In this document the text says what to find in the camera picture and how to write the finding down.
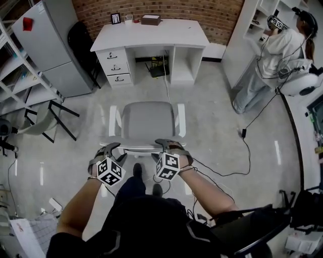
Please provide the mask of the person's right hand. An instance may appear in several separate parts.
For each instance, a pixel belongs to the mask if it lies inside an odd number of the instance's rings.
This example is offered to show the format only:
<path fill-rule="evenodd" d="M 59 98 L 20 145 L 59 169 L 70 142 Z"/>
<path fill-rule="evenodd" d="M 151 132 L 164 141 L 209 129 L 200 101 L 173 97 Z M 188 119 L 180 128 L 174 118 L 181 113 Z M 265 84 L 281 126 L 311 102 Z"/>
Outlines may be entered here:
<path fill-rule="evenodd" d="M 169 153 L 174 155 L 178 154 L 180 156 L 187 155 L 187 151 L 179 142 L 169 142 Z"/>

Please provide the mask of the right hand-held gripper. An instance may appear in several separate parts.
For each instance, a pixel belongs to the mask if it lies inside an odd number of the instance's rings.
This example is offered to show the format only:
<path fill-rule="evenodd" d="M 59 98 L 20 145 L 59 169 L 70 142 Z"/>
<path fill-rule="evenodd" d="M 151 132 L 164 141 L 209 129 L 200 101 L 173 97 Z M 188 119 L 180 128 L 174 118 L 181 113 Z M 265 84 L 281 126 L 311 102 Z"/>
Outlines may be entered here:
<path fill-rule="evenodd" d="M 173 180 L 176 175 L 185 169 L 192 168 L 193 158 L 187 151 L 187 164 L 182 164 L 180 155 L 169 153 L 169 144 L 166 139 L 156 139 L 156 144 L 162 146 L 163 151 L 159 154 L 151 154 L 154 162 L 156 163 L 156 177 L 162 180 Z"/>

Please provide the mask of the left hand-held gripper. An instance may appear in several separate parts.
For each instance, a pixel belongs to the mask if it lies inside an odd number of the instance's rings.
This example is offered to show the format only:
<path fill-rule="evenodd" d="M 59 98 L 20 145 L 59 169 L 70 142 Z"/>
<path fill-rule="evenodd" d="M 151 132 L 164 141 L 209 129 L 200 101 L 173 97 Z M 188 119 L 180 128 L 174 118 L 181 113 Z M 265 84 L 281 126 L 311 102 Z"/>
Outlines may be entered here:
<path fill-rule="evenodd" d="M 121 143 L 110 143 L 97 151 L 88 165 L 91 178 L 98 179 L 106 186 L 114 186 L 124 179 L 126 171 L 123 165 L 127 159 L 127 153 L 119 158 L 115 158 L 112 154 L 112 151 L 120 145 Z"/>

